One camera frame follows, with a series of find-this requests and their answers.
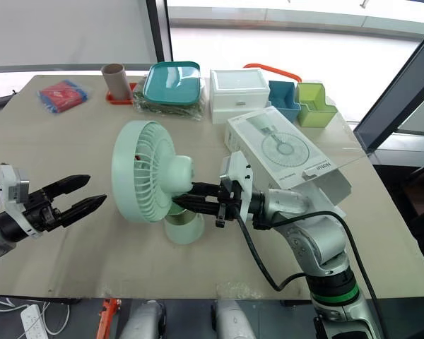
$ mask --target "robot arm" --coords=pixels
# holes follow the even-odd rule
[[[236,152],[224,159],[219,185],[194,183],[189,193],[173,201],[196,213],[216,216],[217,227],[237,219],[245,228],[247,215],[252,215],[254,228],[274,228],[283,235],[305,273],[318,314],[314,320],[318,338],[381,338],[350,268],[342,226],[326,215],[298,217],[297,222],[283,225],[286,219],[314,212],[310,200],[292,191],[254,192],[252,177],[244,155]],[[217,202],[206,201],[207,196],[215,196]]]
[[[69,194],[88,183],[89,175],[71,175],[31,194],[25,173],[10,165],[0,165],[0,257],[26,237],[37,239],[44,231],[67,227],[95,211],[107,198],[92,196],[64,212],[52,207],[54,198]]]

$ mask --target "green organizer box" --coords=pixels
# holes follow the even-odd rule
[[[325,103],[325,87],[321,83],[298,83],[295,101],[301,106],[298,115],[301,127],[325,127],[338,111]]]

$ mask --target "beige tabletop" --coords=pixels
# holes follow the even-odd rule
[[[137,112],[105,101],[99,76],[69,76],[91,89],[91,99],[62,114],[47,112],[36,91],[66,76],[36,76],[0,112],[0,162],[24,169],[34,191],[71,174],[89,174],[84,188],[60,196],[61,210],[87,196],[107,194],[104,204],[67,229],[25,239],[0,258],[0,295],[34,297],[309,299],[304,280],[273,291],[254,263],[240,229],[224,229],[206,216],[200,240],[187,246],[168,240],[161,223],[126,221],[114,203],[110,167],[116,137],[134,119],[159,121],[179,154],[193,158],[195,181],[218,183],[224,126]],[[336,115],[326,129],[303,129],[352,184],[340,207],[347,213],[360,254],[379,297],[424,296],[424,259],[389,194],[351,130]],[[300,270],[277,232],[250,230],[277,281]],[[348,250],[363,291],[364,282]]]

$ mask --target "black cable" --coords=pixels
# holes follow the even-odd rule
[[[253,255],[253,259],[254,261],[256,261],[257,266],[259,267],[259,270],[261,270],[262,274],[264,275],[264,277],[267,279],[267,281],[269,282],[270,286],[272,286],[272,288],[277,291],[280,292],[284,289],[284,287],[286,287],[288,285],[288,283],[290,283],[292,280],[300,278],[300,277],[305,277],[306,274],[301,272],[301,273],[296,273],[296,274],[292,274],[291,276],[287,277],[279,286],[276,284],[275,280],[273,280],[273,278],[271,277],[270,273],[267,271],[266,266],[264,265],[264,263],[261,260],[261,257],[258,255],[256,247],[254,247],[254,243],[252,241],[251,236],[248,233],[248,229],[247,226],[245,224],[245,222],[242,220],[242,217],[240,217],[240,211],[238,208],[235,208],[235,215],[236,215],[236,219],[237,222],[240,226],[240,229],[242,230],[243,236],[245,237],[245,241],[247,242],[249,251],[252,253]]]
[[[280,227],[280,226],[291,224],[293,222],[297,222],[297,221],[308,219],[308,218],[317,217],[317,216],[320,216],[320,215],[330,215],[331,217],[337,219],[341,223],[344,230],[346,231],[348,241],[350,242],[351,247],[352,247],[352,251],[355,254],[355,259],[356,259],[358,267],[361,271],[361,275],[363,276],[363,279],[364,279],[364,281],[367,285],[367,289],[369,290],[370,296],[372,298],[372,302],[374,303],[375,313],[377,314],[377,318],[379,319],[380,328],[382,329],[383,336],[385,337],[385,339],[389,339],[387,325],[384,322],[384,318],[382,316],[382,310],[380,309],[380,304],[379,304],[378,298],[375,295],[374,288],[372,287],[372,284],[369,280],[369,277],[367,276],[365,267],[364,267],[363,262],[361,260],[358,249],[356,247],[356,243],[355,243],[355,240],[353,239],[352,233],[351,233],[350,229],[348,228],[344,219],[341,218],[341,216],[339,216],[335,212],[331,212],[329,210],[323,210],[323,211],[320,211],[320,212],[308,213],[308,214],[304,214],[304,215],[301,215],[301,216],[298,216],[298,217],[290,218],[290,219],[287,219],[287,220],[284,220],[284,221],[275,222],[275,223],[272,224],[272,227]]]
[[[414,171],[412,171],[412,173],[410,173],[407,176],[407,178],[405,178],[405,182],[413,181],[414,179],[416,179],[417,177],[419,177],[423,173],[424,173],[424,166],[419,167],[418,169],[415,169]]]

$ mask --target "plastic bag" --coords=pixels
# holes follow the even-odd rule
[[[207,105],[207,99],[204,95],[204,82],[201,81],[200,96],[197,103],[192,105],[162,105],[148,101],[143,95],[143,88],[146,78],[142,78],[135,87],[133,92],[134,107],[137,110],[152,112],[161,115],[179,115],[181,117],[193,120],[201,120]]]
[[[70,80],[63,80],[56,85],[38,90],[37,96],[49,111],[61,113],[85,102],[90,94],[84,87]]]

